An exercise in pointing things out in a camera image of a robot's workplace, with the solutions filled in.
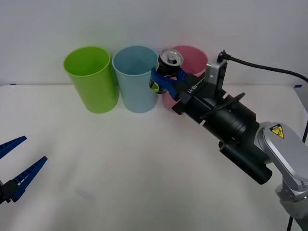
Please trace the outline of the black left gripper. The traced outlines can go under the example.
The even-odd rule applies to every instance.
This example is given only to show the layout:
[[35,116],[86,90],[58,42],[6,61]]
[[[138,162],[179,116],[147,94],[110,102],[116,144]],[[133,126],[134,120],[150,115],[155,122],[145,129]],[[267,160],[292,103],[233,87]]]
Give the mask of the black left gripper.
[[[6,154],[8,154],[11,150],[16,148],[19,144],[24,142],[27,139],[26,136],[22,136],[16,138],[14,140],[8,141],[4,144],[0,145],[0,159],[2,159]],[[44,156],[39,159],[36,163],[30,166],[28,169],[23,171],[21,174],[9,180],[4,184],[4,193],[3,193],[3,183],[0,181],[0,204],[4,201],[9,203],[10,201],[16,202],[20,199],[20,197],[26,191],[26,188],[34,179],[34,177],[41,170],[43,165],[47,161],[47,157]]]

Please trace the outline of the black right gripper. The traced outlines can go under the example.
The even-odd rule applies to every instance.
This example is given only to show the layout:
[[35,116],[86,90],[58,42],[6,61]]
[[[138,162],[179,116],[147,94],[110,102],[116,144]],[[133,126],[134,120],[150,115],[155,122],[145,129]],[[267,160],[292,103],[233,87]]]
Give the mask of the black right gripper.
[[210,83],[205,77],[197,77],[181,68],[176,78],[170,79],[159,74],[155,69],[151,72],[151,81],[165,89],[175,100],[171,110],[178,115],[187,114],[195,122],[204,121],[209,125],[227,123],[225,91],[222,89],[224,77],[217,83]]

